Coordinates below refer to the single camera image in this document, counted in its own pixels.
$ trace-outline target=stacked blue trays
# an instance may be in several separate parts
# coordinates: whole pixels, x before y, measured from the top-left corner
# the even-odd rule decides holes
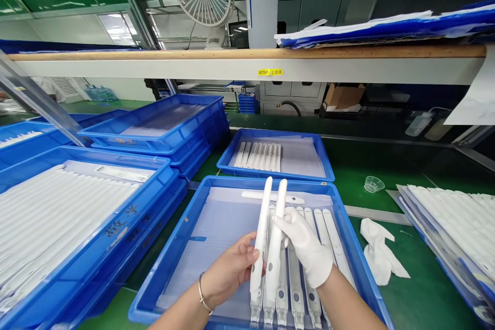
[[[254,94],[239,94],[238,99],[240,113],[258,113],[259,101]]]
[[[301,136],[303,138],[312,138],[313,145],[315,146],[316,153],[320,157],[321,164],[323,165],[323,170],[325,172],[324,177],[301,175],[301,174],[291,174],[291,173],[278,173],[271,172],[268,170],[257,170],[257,169],[247,169],[238,168],[235,166],[230,166],[230,160],[236,154],[237,145],[241,138],[251,139],[252,142],[256,142],[257,138],[277,138],[277,137],[287,137],[287,136]],[[309,133],[295,133],[292,131],[277,131],[277,130],[260,130],[260,129],[239,129],[237,134],[233,138],[232,142],[228,145],[222,157],[217,162],[217,168],[222,170],[224,174],[232,174],[235,176],[246,176],[246,177],[257,177],[257,178],[267,178],[272,176],[279,179],[300,179],[300,180],[314,180],[318,182],[334,182],[335,175],[330,165],[330,161],[326,154],[325,146],[323,141],[318,134]]]
[[[62,321],[80,323],[92,310],[101,310],[102,304],[98,308],[96,301],[105,297],[108,300],[109,295],[114,295],[110,290],[117,279],[129,275],[186,192],[185,181],[170,168],[169,159],[73,146],[55,148],[1,171],[0,192],[66,160],[132,166],[155,173],[91,235],[89,241],[0,317],[2,330]],[[124,235],[121,231],[114,232],[113,227],[117,225],[126,226]]]
[[[211,150],[228,132],[222,100],[221,96],[176,94],[114,120],[88,127],[79,134],[93,139],[93,148],[168,157],[171,166],[179,170],[180,177],[190,182]],[[120,134],[130,126],[181,103],[201,104],[205,108],[161,137]]]
[[[126,110],[118,109],[100,115],[80,113],[71,116],[84,128],[118,117],[126,112]],[[6,140],[9,137],[16,137],[19,134],[26,134],[29,131],[42,131],[43,134],[11,144],[8,147],[0,148],[0,170],[54,149],[62,144],[71,143],[71,140],[65,134],[49,124],[44,118],[35,118],[0,127],[0,141]]]
[[[279,180],[273,181],[273,190],[278,189]],[[236,178],[207,176],[198,187],[194,197],[187,206],[180,222],[168,239],[160,256],[148,274],[129,309],[129,319],[134,322],[151,324],[161,315],[156,306],[158,297],[169,284],[177,264],[191,238],[191,234],[202,213],[210,188],[226,187],[238,189],[263,190],[265,179]],[[342,246],[351,268],[356,289],[364,301],[378,315],[378,317],[393,329],[393,323],[382,299],[378,286],[366,263],[359,241],[352,227],[349,216],[345,211],[342,199],[337,188],[331,183],[317,183],[310,181],[290,180],[287,190],[293,192],[308,192],[312,194],[329,195],[332,198],[336,227],[342,240]],[[249,321],[241,321],[213,314],[210,317],[208,329],[249,329]]]

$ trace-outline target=water bottle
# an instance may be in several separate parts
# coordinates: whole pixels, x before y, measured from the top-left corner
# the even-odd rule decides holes
[[[246,0],[249,48],[276,48],[278,0]]]
[[[409,127],[406,129],[406,134],[411,137],[417,137],[428,126],[432,118],[432,112],[423,112],[420,116],[416,116],[413,122],[411,122]]]

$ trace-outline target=gloved hand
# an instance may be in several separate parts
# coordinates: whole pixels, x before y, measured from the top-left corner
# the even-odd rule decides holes
[[[309,285],[314,289],[323,285],[334,264],[331,250],[320,243],[306,219],[293,207],[285,208],[283,219],[273,216],[273,222],[292,241]]]

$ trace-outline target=white cloth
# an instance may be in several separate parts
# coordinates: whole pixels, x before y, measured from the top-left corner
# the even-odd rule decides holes
[[[316,289],[330,276],[334,264],[333,253],[320,243],[316,233],[295,208],[285,208],[285,214],[283,219],[274,216],[273,221],[289,237],[304,267],[309,285]]]
[[[365,218],[361,221],[360,232],[368,242],[364,254],[378,286],[387,285],[392,272],[398,277],[411,278],[385,244],[386,238],[395,242],[395,237],[385,227]]]

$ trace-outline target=cable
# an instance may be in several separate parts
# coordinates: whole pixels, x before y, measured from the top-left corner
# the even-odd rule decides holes
[[[192,25],[191,33],[189,34],[189,43],[187,44],[187,47],[184,48],[184,50],[189,50],[189,47],[191,46],[191,39],[192,39],[192,32],[194,31],[194,27],[196,26],[196,22]]]
[[[301,111],[299,111],[298,107],[290,101],[283,101],[282,103],[277,104],[277,107],[283,106],[284,104],[288,104],[288,105],[291,105],[292,107],[294,107],[294,109],[298,113],[298,116],[301,117]]]

